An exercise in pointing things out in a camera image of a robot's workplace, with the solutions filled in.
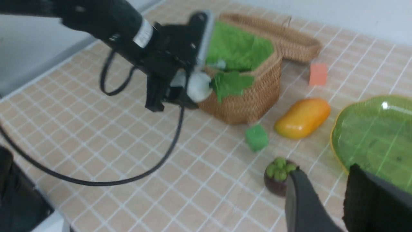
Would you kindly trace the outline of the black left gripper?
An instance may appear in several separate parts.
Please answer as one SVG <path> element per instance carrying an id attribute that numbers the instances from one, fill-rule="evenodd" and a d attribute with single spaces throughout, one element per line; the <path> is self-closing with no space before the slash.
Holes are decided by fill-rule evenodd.
<path id="1" fill-rule="evenodd" d="M 193 12 L 186 24 L 154 24 L 151 46 L 144 59 L 147 71 L 146 109 L 164 110 L 163 103 L 198 108 L 188 96 L 187 82 L 201 71 L 215 25 L 211 11 Z"/>

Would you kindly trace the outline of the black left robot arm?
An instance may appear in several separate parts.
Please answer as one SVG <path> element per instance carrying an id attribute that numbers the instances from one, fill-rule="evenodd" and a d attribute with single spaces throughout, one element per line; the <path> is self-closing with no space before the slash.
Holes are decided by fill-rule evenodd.
<path id="1" fill-rule="evenodd" d="M 60 18 L 63 25 L 84 31 L 111 48 L 100 74 L 100 89 L 108 96 L 123 91 L 136 69 L 147 75 L 146 109 L 164 110 L 163 103 L 190 110 L 188 81 L 205 65 L 215 17 L 209 10 L 191 13 L 185 24 L 154 25 L 126 0 L 2 0 L 3 15 Z M 132 64 L 125 82 L 112 92 L 106 75 L 116 54 Z"/>

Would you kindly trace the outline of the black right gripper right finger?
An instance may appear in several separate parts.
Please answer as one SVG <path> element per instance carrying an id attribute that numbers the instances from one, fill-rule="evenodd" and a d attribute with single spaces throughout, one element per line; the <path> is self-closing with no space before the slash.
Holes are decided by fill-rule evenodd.
<path id="1" fill-rule="evenodd" d="M 351 165 L 343 220 L 349 232 L 410 232 L 412 196 L 359 165 Z"/>

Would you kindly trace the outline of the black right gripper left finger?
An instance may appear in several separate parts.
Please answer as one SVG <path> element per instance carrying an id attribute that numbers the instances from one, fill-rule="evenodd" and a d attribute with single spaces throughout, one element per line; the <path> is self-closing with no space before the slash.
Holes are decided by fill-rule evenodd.
<path id="1" fill-rule="evenodd" d="M 341 232 L 334 223 L 305 172 L 297 168 L 287 175 L 285 216 L 288 232 Z"/>

